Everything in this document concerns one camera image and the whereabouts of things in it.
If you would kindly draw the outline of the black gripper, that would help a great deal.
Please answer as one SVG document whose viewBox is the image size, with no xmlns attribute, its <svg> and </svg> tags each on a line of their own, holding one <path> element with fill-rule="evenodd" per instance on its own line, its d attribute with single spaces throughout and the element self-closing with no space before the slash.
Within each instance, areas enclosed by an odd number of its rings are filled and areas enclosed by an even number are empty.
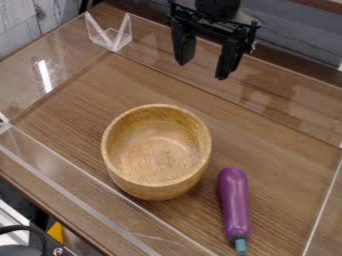
<svg viewBox="0 0 342 256">
<path fill-rule="evenodd" d="M 251 53 L 255 50 L 255 35 L 260 25 L 258 20 L 240 10 L 240 1 L 168 0 L 170 13 L 176 18 L 211 29 L 211 33 L 218 33 L 218 39 L 236 36 L 239 33 L 246 36 L 244 43 L 236 39 L 227 39 L 223 43 L 215 71 L 218 80 L 224 80 L 236 70 L 243 52 Z M 174 57 L 183 66 L 195 56 L 196 37 L 191 25 L 175 18 L 171 19 L 171 38 Z"/>
</svg>

